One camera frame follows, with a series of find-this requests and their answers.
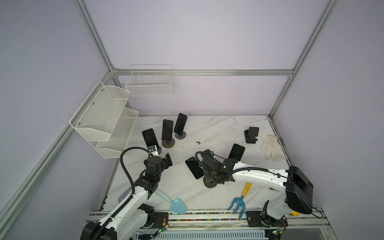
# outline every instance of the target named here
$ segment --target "black smartphone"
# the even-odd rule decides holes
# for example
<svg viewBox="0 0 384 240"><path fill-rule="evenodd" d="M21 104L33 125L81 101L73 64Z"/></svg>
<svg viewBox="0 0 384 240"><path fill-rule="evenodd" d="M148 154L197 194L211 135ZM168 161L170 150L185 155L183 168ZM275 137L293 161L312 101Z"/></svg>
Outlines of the black smartphone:
<svg viewBox="0 0 384 240"><path fill-rule="evenodd" d="M159 149L159 144L157 143L156 135L152 128L144 130L141 133L143 134L147 147L156 145L157 149Z"/></svg>
<svg viewBox="0 0 384 240"><path fill-rule="evenodd" d="M175 129L174 132L177 133L178 135L182 135L185 127L185 123L187 122L187 116L179 113L179 116L177 117L177 121L175 124Z"/></svg>
<svg viewBox="0 0 384 240"><path fill-rule="evenodd" d="M234 160L240 162L244 151L245 151L245 147L235 143L232 147L231 152L229 153L228 158L234 159Z"/></svg>
<svg viewBox="0 0 384 240"><path fill-rule="evenodd" d="M164 119L163 120L163 132L161 134L161 140L170 142L172 141L173 121Z"/></svg>
<svg viewBox="0 0 384 240"><path fill-rule="evenodd" d="M199 179L204 176L204 172L201 168L199 168L199 163L196 161L195 157L187 159L185 163L187 164L189 170L192 172L193 176L195 176L196 179Z"/></svg>

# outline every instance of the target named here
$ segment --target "white wire basket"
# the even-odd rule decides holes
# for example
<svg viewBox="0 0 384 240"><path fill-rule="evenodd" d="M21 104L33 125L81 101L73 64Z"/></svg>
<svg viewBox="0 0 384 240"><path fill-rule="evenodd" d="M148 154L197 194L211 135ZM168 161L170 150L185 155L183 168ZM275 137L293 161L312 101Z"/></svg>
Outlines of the white wire basket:
<svg viewBox="0 0 384 240"><path fill-rule="evenodd" d="M99 87L84 113L73 115L70 125L97 150L103 158L119 158L126 149L139 112L126 107L129 91L116 87Z"/></svg>
<svg viewBox="0 0 384 240"><path fill-rule="evenodd" d="M98 142L95 149L103 158L119 158L127 149L139 112L123 108L109 141Z"/></svg>
<svg viewBox="0 0 384 240"><path fill-rule="evenodd" d="M132 97L172 95L174 79L172 65L131 65L131 75L125 85Z"/></svg>

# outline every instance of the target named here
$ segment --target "yellow handle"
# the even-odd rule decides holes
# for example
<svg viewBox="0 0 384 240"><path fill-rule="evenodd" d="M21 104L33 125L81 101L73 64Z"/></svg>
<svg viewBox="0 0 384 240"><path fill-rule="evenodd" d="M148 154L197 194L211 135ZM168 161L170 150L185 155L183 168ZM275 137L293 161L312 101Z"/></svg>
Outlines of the yellow handle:
<svg viewBox="0 0 384 240"><path fill-rule="evenodd" d="M252 185L251 182L248 182L248 183L245 185L244 192L243 192L243 194L242 194L243 197L245 197L245 195L247 194L248 190L251 188L251 185Z"/></svg>

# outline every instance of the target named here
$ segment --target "garden fork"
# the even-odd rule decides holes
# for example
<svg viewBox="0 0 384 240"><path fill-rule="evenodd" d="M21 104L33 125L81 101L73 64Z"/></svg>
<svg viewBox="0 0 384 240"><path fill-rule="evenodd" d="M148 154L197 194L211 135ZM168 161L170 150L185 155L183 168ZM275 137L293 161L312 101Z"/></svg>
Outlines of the garden fork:
<svg viewBox="0 0 384 240"><path fill-rule="evenodd" d="M243 213L244 213L244 210L245 210L245 203L243 201L245 195L247 194L249 188L251 188L251 185L252 183L248 182L246 185L245 185L245 188L244 188L244 191L243 191L243 194L241 197L236 197L233 202L232 202L232 205L229 207L228 211L233 207L233 205L235 203L237 203L237 208L235 211L232 212L232 214L235 214L237 213L237 210L239 210L239 207L242 207L242 210L240 212L240 215L239 215L239 220L241 219L241 217L243 216Z"/></svg>

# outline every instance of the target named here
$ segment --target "light blue trowel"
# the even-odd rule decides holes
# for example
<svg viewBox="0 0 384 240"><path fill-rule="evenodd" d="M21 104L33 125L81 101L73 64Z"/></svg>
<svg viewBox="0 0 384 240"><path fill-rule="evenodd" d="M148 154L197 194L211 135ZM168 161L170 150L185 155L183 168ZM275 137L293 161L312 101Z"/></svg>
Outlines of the light blue trowel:
<svg viewBox="0 0 384 240"><path fill-rule="evenodd" d="M180 198L175 198L174 201L163 193L160 189L156 189L155 193L159 195L162 199L170 203L169 210L177 214L184 214L187 211L187 207Z"/></svg>

